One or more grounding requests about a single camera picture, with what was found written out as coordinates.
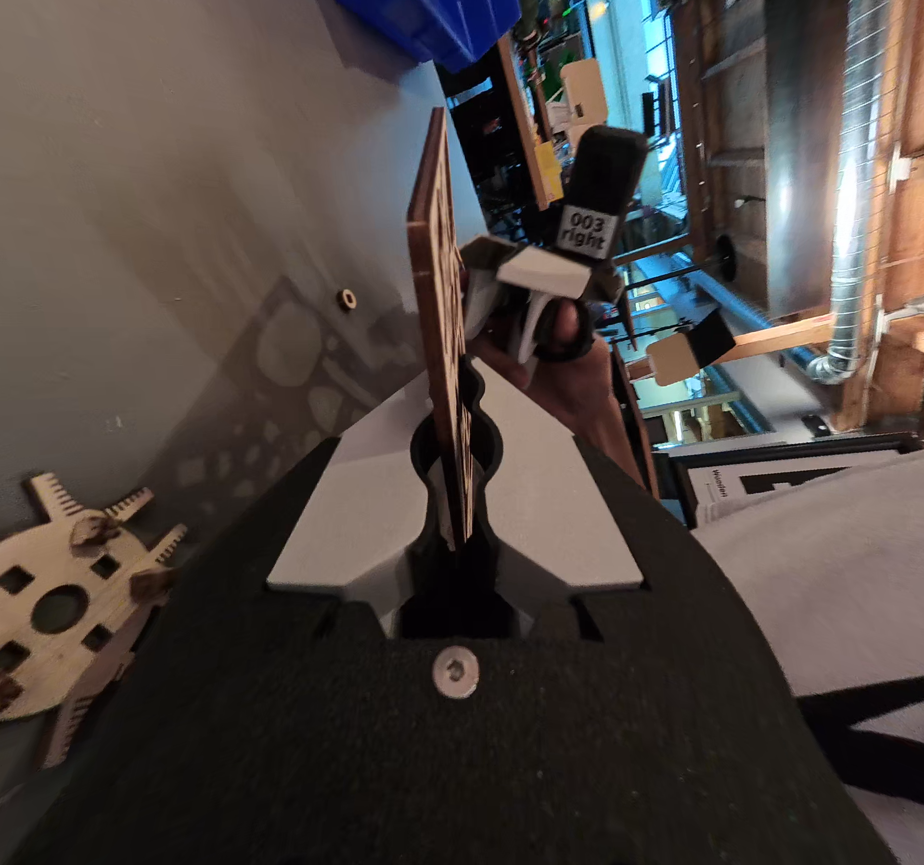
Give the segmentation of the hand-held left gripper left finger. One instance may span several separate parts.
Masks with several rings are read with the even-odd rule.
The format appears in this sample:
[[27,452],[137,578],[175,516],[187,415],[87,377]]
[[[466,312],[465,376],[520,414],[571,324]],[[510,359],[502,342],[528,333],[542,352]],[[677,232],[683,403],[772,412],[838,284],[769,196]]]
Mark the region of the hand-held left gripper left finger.
[[412,546],[451,548],[445,490],[430,513],[411,459],[414,432],[431,412],[428,383],[410,382],[340,436],[268,575],[271,591],[369,605],[385,635],[397,635],[399,610],[416,589]]

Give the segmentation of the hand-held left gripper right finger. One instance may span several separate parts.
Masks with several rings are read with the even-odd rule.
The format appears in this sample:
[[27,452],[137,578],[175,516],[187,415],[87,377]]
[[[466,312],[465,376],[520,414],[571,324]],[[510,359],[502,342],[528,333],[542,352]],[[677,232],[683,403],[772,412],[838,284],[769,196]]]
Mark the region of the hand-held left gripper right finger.
[[636,591],[643,574],[573,434],[489,365],[474,359],[479,407],[502,455],[484,474],[487,521],[499,542],[496,591],[525,637],[546,605]]

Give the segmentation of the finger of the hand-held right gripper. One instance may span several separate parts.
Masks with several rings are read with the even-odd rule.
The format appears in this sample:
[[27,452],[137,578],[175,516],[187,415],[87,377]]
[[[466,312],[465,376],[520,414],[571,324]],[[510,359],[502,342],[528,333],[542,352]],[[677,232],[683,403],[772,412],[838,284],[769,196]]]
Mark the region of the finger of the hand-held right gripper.
[[590,266],[531,245],[506,258],[496,272],[503,284],[562,298],[580,298],[590,281]]
[[461,263],[468,276],[463,304],[465,340],[474,340],[501,304],[498,269],[521,250],[521,243],[496,236],[478,236],[461,248]]

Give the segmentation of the plywood parts sheet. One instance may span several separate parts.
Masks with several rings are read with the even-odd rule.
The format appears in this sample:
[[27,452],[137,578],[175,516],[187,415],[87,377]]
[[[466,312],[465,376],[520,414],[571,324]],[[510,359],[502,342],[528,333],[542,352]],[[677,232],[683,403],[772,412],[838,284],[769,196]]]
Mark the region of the plywood parts sheet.
[[438,530],[457,562],[474,531],[476,471],[472,413],[465,396],[468,359],[450,169],[446,110],[435,108],[406,230],[432,404],[428,438],[435,456],[423,476],[432,488]]

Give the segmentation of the wooden toothed gear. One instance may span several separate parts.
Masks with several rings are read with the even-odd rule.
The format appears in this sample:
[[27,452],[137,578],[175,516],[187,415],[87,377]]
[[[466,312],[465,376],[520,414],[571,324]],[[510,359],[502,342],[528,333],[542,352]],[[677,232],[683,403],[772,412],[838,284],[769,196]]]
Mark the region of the wooden toothed gear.
[[103,509],[76,501],[52,473],[27,487],[45,522],[2,540],[2,722],[54,712],[36,767],[61,765],[97,698],[134,663],[179,576],[188,529],[147,547],[128,522],[154,499],[138,489]]

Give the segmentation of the person's right forearm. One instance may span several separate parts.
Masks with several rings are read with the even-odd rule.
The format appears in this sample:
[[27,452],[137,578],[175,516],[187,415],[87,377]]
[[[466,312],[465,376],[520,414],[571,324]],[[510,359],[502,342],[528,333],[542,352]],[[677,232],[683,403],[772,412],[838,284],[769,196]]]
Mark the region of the person's right forearm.
[[644,488],[658,501],[656,481],[650,477],[646,461],[640,466],[632,447],[620,404],[607,398],[590,408],[584,407],[576,416],[575,433],[589,445],[613,461],[639,487]]

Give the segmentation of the person's right hand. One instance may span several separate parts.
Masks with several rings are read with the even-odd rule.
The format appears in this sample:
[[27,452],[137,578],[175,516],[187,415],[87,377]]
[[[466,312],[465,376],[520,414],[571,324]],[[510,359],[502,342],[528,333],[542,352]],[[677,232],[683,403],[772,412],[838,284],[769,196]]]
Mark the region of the person's right hand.
[[468,351],[559,420],[574,435],[610,452],[628,439],[613,385],[608,344],[593,337],[590,349],[570,362],[539,362],[530,371],[505,351],[506,324],[495,319],[468,343]]

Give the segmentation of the cream hanging panel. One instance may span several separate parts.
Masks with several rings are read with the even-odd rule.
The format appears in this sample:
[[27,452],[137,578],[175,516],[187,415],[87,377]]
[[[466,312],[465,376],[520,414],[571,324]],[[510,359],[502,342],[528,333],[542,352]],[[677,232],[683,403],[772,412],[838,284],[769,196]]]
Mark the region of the cream hanging panel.
[[560,70],[560,78],[571,122],[606,124],[609,111],[599,62],[591,58],[566,63]]

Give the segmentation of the black framed marker sign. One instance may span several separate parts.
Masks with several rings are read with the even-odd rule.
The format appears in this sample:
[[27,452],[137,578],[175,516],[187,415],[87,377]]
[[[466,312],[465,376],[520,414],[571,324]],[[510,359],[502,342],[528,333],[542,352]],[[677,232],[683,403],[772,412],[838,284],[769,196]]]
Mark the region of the black framed marker sign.
[[922,450],[912,432],[838,435],[671,458],[676,499],[688,528],[713,522],[758,497],[854,468],[878,467]]

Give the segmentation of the cream and black panel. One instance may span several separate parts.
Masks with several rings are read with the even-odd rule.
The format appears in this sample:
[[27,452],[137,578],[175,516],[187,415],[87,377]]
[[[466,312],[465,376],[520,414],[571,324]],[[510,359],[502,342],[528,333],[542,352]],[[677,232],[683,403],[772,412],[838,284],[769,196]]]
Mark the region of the cream and black panel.
[[647,347],[651,376],[669,386],[699,374],[735,348],[735,338],[719,309],[699,321],[681,326],[673,334]]

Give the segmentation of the wooden ceiling beam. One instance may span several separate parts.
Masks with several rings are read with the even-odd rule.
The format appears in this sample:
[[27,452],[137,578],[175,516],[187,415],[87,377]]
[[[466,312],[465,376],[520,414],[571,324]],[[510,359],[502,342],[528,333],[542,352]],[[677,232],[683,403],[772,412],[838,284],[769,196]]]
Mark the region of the wooden ceiling beam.
[[835,322],[834,314],[826,314],[741,334],[735,337],[733,348],[713,363],[729,363],[761,354],[827,343],[834,334]]

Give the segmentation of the person's white shirt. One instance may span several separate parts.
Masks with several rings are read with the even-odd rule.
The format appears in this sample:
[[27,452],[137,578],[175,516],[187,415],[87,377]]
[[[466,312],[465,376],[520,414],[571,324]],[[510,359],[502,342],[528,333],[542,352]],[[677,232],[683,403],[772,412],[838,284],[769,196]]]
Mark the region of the person's white shirt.
[[919,451],[758,497],[694,532],[901,863],[923,861],[922,494]]

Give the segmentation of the wide metal duct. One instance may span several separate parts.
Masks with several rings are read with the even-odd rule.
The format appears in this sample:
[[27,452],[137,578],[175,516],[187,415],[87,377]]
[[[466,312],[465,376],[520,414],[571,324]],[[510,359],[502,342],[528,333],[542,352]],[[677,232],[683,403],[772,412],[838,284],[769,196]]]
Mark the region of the wide metal duct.
[[767,302],[830,300],[848,0],[765,0]]

